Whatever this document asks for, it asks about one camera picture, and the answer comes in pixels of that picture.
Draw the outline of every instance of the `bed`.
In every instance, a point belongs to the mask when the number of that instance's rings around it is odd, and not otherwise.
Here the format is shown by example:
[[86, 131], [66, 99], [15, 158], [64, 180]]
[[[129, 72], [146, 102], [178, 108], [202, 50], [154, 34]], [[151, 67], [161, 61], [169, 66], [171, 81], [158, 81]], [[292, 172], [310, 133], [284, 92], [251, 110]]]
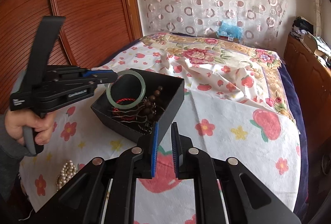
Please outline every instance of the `bed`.
[[[304, 212], [306, 134], [292, 81], [276, 53], [156, 33], [129, 44], [97, 69], [129, 68], [183, 78], [185, 100], [174, 119], [180, 134], [214, 158], [237, 157], [287, 207], [299, 216]], [[20, 176], [35, 211], [56, 192], [67, 160], [81, 169], [96, 156], [114, 158], [134, 146], [90, 109], [104, 90], [100, 85], [93, 97], [60, 109], [50, 143], [37, 157], [21, 162]], [[135, 224], [195, 223], [193, 182], [174, 176], [169, 131], [157, 163], [154, 179], [137, 181]]]

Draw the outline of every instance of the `person's arm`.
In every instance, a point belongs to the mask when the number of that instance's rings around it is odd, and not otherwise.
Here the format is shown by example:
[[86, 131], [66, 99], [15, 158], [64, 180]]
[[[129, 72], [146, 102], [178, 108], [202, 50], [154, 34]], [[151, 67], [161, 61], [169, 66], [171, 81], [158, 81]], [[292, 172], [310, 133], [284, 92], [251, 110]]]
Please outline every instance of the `person's arm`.
[[7, 111], [0, 115], [0, 194], [7, 200], [24, 156], [33, 156], [24, 146], [23, 128], [29, 126], [40, 132], [35, 142], [47, 144], [52, 135], [55, 113], [41, 119], [31, 110]]

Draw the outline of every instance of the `white wall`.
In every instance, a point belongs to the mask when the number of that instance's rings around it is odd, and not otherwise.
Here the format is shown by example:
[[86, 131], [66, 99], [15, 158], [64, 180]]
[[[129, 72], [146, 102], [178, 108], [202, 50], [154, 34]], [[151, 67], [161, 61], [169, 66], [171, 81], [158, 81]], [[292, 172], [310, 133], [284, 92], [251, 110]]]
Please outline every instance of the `white wall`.
[[282, 24], [279, 27], [279, 33], [277, 38], [277, 53], [279, 56], [283, 56], [287, 37], [292, 29], [293, 21], [295, 17], [302, 16], [310, 23], [314, 24], [314, 7], [312, 0], [288, 0], [288, 6], [285, 16], [283, 17]]
[[331, 48], [331, 2], [322, 0], [322, 39]]

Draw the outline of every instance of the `metal screw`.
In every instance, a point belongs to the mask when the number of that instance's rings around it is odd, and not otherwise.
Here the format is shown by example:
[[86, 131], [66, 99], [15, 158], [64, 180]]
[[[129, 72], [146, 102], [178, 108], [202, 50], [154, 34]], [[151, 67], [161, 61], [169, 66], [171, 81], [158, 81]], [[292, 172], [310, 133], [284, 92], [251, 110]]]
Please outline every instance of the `metal screw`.
[[228, 163], [231, 164], [231, 165], [237, 165], [238, 160], [236, 158], [229, 158]]
[[140, 147], [134, 147], [133, 149], [131, 149], [131, 152], [133, 154], [139, 154], [141, 153], [143, 150]]
[[196, 148], [190, 148], [190, 149], [188, 150], [188, 153], [190, 153], [190, 154], [192, 154], [192, 155], [196, 155], [196, 154], [199, 153], [199, 150], [196, 149]]
[[92, 163], [93, 163], [94, 165], [100, 165], [100, 164], [102, 164], [102, 159], [101, 159], [101, 158], [94, 158], [94, 159], [92, 160]]

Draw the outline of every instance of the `hand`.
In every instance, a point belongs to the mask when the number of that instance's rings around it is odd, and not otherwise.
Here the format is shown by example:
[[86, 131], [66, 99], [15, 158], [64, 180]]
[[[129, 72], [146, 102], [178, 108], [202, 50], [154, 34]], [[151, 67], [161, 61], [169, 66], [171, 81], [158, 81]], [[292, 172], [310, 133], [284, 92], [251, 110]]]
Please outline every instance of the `hand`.
[[6, 131], [10, 137], [24, 146], [23, 126], [34, 128], [36, 132], [39, 132], [34, 141], [38, 145], [45, 145], [51, 139], [55, 115], [55, 112], [51, 112], [44, 118], [40, 118], [30, 109], [8, 110], [5, 116]]

